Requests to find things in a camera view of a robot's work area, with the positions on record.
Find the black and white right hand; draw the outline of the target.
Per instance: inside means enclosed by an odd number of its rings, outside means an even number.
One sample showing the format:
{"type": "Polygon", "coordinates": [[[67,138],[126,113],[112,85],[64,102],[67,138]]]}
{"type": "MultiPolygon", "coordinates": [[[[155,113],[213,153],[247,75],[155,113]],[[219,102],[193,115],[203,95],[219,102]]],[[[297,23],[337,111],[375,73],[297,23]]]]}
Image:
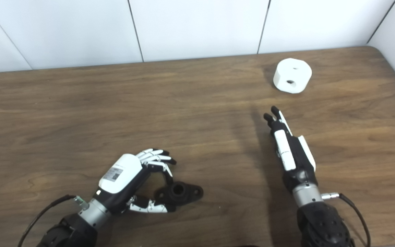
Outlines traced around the black and white right hand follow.
{"type": "Polygon", "coordinates": [[[288,192],[302,184],[318,186],[315,175],[316,162],[304,136],[294,136],[282,111],[273,105],[271,114],[264,119],[270,127],[270,135],[275,142],[276,156],[282,167],[282,180],[288,192]]]}

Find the black and white left hand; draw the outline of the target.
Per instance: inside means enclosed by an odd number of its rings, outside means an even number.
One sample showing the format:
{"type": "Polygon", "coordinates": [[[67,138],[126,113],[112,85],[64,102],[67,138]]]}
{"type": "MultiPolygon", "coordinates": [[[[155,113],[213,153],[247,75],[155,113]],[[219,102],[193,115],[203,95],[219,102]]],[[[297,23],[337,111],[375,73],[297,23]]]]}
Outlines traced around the black and white left hand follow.
{"type": "Polygon", "coordinates": [[[173,175],[169,164],[176,165],[177,162],[165,150],[150,148],[136,155],[124,154],[100,179],[93,198],[110,214],[123,213],[127,210],[149,214],[174,212],[174,206],[167,206],[136,195],[152,173],[162,173],[166,185],[171,185],[173,175]]]}

